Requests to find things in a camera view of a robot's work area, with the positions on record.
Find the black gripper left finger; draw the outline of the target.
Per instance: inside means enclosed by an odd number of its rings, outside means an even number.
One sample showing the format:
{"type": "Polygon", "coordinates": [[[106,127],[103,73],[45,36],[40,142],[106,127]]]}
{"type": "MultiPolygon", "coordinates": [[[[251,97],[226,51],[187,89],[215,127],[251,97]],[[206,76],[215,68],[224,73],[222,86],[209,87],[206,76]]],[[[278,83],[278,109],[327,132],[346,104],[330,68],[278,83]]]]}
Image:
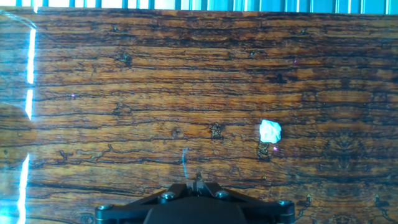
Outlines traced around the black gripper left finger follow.
{"type": "Polygon", "coordinates": [[[158,205],[164,205],[174,200],[192,196],[197,189],[197,179],[186,184],[172,184],[167,190],[160,191],[148,197],[125,205],[102,204],[95,208],[95,223],[144,223],[150,211],[158,205]]]}

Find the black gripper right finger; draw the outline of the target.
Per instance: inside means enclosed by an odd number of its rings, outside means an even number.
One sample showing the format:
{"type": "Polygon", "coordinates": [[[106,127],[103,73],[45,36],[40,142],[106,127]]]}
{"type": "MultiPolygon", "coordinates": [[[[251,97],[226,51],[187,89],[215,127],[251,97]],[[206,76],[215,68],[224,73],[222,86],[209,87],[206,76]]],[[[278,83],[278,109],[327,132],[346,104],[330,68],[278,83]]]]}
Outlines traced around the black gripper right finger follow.
{"type": "Polygon", "coordinates": [[[198,173],[195,177],[195,194],[208,197],[221,208],[216,214],[224,213],[228,218],[238,215],[246,223],[295,223],[295,204],[290,200],[264,202],[233,190],[222,188],[216,182],[206,182],[198,173]]]}

